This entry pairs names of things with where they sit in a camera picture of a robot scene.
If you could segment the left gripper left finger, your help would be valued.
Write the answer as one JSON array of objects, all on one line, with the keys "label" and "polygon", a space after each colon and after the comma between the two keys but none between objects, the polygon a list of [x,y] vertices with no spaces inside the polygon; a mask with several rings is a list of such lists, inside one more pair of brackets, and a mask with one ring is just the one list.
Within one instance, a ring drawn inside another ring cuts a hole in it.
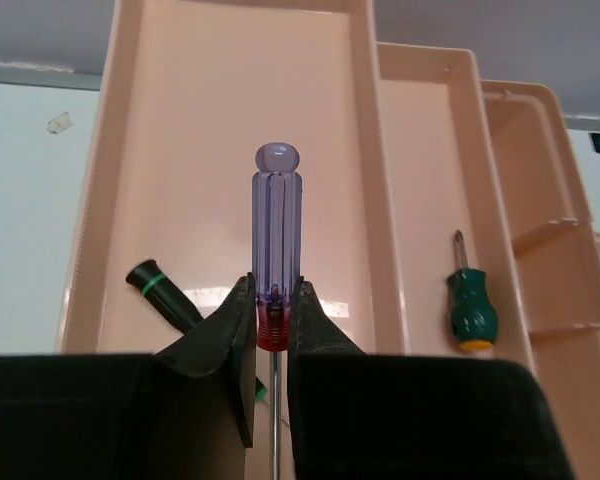
[{"label": "left gripper left finger", "polygon": [[255,282],[155,354],[0,356],[0,479],[241,479]]}]

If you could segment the pink plastic toolbox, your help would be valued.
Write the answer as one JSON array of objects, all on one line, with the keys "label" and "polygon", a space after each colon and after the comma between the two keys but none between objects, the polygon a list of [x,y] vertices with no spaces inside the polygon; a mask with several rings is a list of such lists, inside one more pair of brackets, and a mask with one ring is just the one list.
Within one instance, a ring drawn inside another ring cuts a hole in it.
[{"label": "pink plastic toolbox", "polygon": [[175,331],[125,283],[153,258],[204,312],[251,267],[254,155],[300,153],[301,270],[362,349],[458,355],[461,231],[539,379],[575,474],[600,479],[600,234],[545,86],[467,50],[379,43],[368,1],[120,1],[59,347],[155,351]]}]

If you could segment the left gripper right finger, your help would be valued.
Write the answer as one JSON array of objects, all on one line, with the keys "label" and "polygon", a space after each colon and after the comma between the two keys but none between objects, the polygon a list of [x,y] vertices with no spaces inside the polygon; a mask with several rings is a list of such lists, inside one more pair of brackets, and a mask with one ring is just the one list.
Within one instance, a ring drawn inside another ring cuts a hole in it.
[{"label": "left gripper right finger", "polygon": [[287,399],[299,479],[571,479],[549,403],[507,360],[362,351],[313,285],[291,303]]}]

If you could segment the black green precision screwdriver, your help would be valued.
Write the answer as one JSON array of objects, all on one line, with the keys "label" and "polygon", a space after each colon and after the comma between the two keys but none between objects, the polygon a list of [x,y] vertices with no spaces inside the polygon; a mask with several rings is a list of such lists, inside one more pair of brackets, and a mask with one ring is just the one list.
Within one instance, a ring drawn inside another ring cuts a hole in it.
[{"label": "black green precision screwdriver", "polygon": [[182,337],[160,354],[175,360],[177,371],[204,376],[229,365],[233,388],[262,401],[267,387],[256,375],[256,293],[252,274],[238,279],[215,311],[203,316],[154,259],[135,266],[128,285]]}]

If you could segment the green orange stubby screwdriver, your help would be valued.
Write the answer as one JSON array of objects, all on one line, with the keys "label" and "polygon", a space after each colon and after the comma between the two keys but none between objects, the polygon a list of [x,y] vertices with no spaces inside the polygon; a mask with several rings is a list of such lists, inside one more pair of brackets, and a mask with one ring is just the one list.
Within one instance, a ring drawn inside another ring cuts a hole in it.
[{"label": "green orange stubby screwdriver", "polygon": [[469,266],[461,230],[455,231],[453,241],[458,269],[446,279],[451,299],[452,334],[465,351],[491,350],[496,343],[499,322],[487,293],[486,273]]}]

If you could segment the blue handled screwdriver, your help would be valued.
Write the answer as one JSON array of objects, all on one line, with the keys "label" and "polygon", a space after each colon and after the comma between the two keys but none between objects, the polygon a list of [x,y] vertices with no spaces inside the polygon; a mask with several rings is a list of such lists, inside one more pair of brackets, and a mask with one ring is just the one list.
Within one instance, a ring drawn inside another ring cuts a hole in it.
[{"label": "blue handled screwdriver", "polygon": [[300,155],[284,142],[261,146],[252,178],[252,273],[257,346],[269,353],[270,477],[281,477],[282,353],[288,349],[291,300],[300,277]]}]

